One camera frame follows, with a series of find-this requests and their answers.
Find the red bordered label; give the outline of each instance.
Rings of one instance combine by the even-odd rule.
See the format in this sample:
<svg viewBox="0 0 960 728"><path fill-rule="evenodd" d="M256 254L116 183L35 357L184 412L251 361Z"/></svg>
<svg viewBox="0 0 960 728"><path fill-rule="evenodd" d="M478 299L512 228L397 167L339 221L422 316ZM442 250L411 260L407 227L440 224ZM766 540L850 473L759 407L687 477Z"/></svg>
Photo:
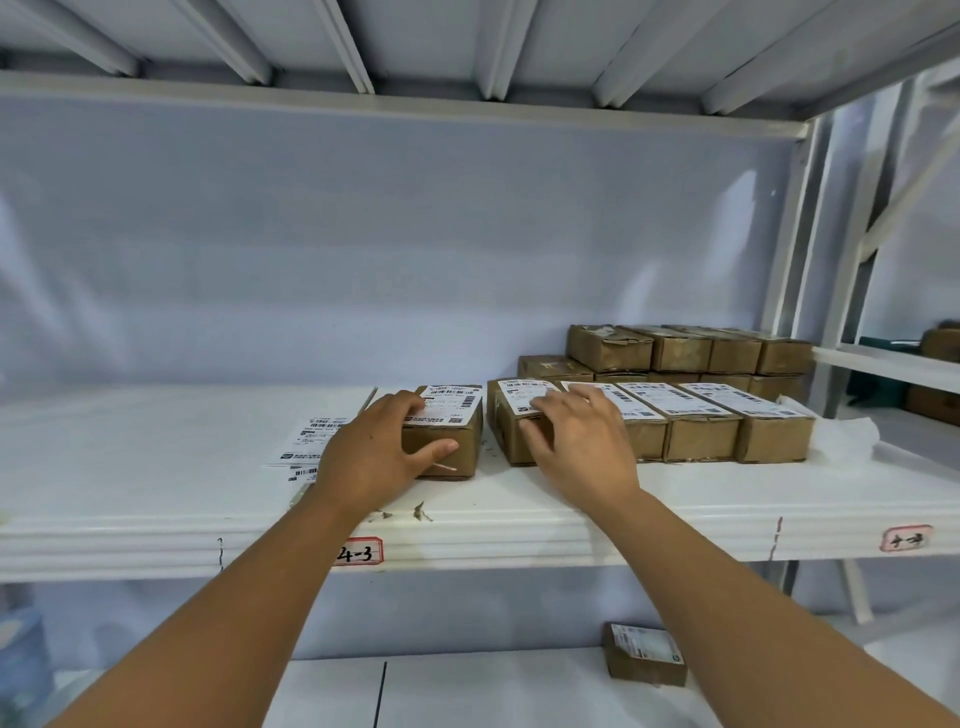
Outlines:
<svg viewBox="0 0 960 728"><path fill-rule="evenodd" d="M899 525L895 528L888 528L883 532L880 550L883 553L914 551L929 546L932 536L933 526L928 523L923 525Z"/></svg>
<svg viewBox="0 0 960 728"><path fill-rule="evenodd" d="M361 536L347 539L340 548L340 555L333 562L335 567L374 567L383 563L383 540L376 536Z"/></svg>

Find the box with shipping label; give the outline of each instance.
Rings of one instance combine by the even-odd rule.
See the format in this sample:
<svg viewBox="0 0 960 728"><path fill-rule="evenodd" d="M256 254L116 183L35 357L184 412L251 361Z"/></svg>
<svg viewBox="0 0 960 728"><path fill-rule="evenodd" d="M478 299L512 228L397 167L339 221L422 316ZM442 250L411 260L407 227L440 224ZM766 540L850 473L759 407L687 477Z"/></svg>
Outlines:
<svg viewBox="0 0 960 728"><path fill-rule="evenodd" d="M665 630L608 622L601 644L612 678L677 688L686 685L684 656Z"/></svg>
<svg viewBox="0 0 960 728"><path fill-rule="evenodd" d="M705 336L647 324L624 327L654 340L650 368L658 372L705 372L711 342Z"/></svg>
<svg viewBox="0 0 960 728"><path fill-rule="evenodd" d="M960 328L932 328L920 340L921 356L960 362Z"/></svg>
<svg viewBox="0 0 960 728"><path fill-rule="evenodd" d="M565 381L563 387L569 390L570 385L576 383L585 382ZM587 386L601 390L620 410L623 423L627 426L627 437L630 439L630 447L634 451L636 462L663 459L667 420L660 412L631 397L615 384L593 382Z"/></svg>
<svg viewBox="0 0 960 728"><path fill-rule="evenodd" d="M552 382L593 381L593 370L562 354L532 354L516 361L516 376Z"/></svg>
<svg viewBox="0 0 960 728"><path fill-rule="evenodd" d="M426 406L403 421L400 442L413 453L436 440L456 440L460 446L420 477L463 479L473 477L480 458L483 435L483 386L480 384L429 384L417 388Z"/></svg>
<svg viewBox="0 0 960 728"><path fill-rule="evenodd" d="M762 400L777 401L780 395L803 403L806 401L803 376L761 376L750 377L747 391Z"/></svg>
<svg viewBox="0 0 960 728"><path fill-rule="evenodd" d="M487 421L511 465L536 465L520 420L530 420L547 442L553 442L553 424L530 404L531 399L550 390L559 392L560 388L545 379L494 379L487 384Z"/></svg>
<svg viewBox="0 0 960 728"><path fill-rule="evenodd" d="M668 463L731 460L740 416L672 384L625 382L622 390L669 421L663 460Z"/></svg>
<svg viewBox="0 0 960 728"><path fill-rule="evenodd" d="M700 381L698 374L692 372L651 372L647 381L660 382L662 384L691 384Z"/></svg>
<svg viewBox="0 0 960 728"><path fill-rule="evenodd" d="M763 344L720 328L669 326L677 331L706 336L710 340L707 371L716 375L751 375L756 372Z"/></svg>
<svg viewBox="0 0 960 728"><path fill-rule="evenodd" d="M814 418L726 384L685 384L684 389L743 417L736 439L739 463L797 463L806 459Z"/></svg>
<svg viewBox="0 0 960 728"><path fill-rule="evenodd" d="M710 382L711 384L729 384L731 387L739 389L743 392L750 391L750 380L750 375L700 375L700 381ZM690 381L681 382L681 384L692 383L693 382Z"/></svg>
<svg viewBox="0 0 960 728"><path fill-rule="evenodd" d="M912 384L907 390L903 409L943 423L960 425L960 395L952 392Z"/></svg>
<svg viewBox="0 0 960 728"><path fill-rule="evenodd" d="M744 328L720 330L760 342L760 358L756 362L759 375L805 375L813 368L813 344L808 341Z"/></svg>
<svg viewBox="0 0 960 728"><path fill-rule="evenodd" d="M648 372L614 372L609 375L594 375L593 380L616 384L620 381L647 381Z"/></svg>
<svg viewBox="0 0 960 728"><path fill-rule="evenodd" d="M566 333L566 355L594 372L646 372L654 340L625 328L571 326Z"/></svg>

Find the person's left hand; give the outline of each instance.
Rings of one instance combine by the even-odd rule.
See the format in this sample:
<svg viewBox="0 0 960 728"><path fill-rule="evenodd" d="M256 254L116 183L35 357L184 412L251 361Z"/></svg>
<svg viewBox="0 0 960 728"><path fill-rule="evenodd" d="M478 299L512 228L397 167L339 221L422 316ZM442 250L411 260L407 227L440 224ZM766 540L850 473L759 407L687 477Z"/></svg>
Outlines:
<svg viewBox="0 0 960 728"><path fill-rule="evenodd" d="M414 478L458 448L436 440L408 455L400 446L403 419L424 407L413 392L385 395L340 428L327 444L309 498L344 511L357 523L410 487Z"/></svg>

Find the forearm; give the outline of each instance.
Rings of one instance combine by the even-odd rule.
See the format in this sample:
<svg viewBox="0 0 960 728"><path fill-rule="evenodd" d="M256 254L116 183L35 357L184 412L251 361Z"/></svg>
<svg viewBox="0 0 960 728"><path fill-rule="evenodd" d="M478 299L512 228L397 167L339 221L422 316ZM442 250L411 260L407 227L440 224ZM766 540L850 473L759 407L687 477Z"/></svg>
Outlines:
<svg viewBox="0 0 960 728"><path fill-rule="evenodd" d="M912 723L952 714L639 492L597 522L727 728Z"/></svg>
<svg viewBox="0 0 960 728"><path fill-rule="evenodd" d="M139 644L55 722L260 725L353 518L311 497Z"/></svg>

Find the person's right arm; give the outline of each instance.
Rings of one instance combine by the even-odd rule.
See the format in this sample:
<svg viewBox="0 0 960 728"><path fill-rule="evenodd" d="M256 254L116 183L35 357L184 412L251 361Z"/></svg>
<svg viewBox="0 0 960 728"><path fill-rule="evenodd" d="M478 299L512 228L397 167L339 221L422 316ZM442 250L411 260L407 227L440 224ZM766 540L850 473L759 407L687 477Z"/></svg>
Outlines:
<svg viewBox="0 0 960 728"><path fill-rule="evenodd" d="M538 465L607 534L726 728L958 728L960 719L641 490L619 411L594 387L533 400Z"/></svg>

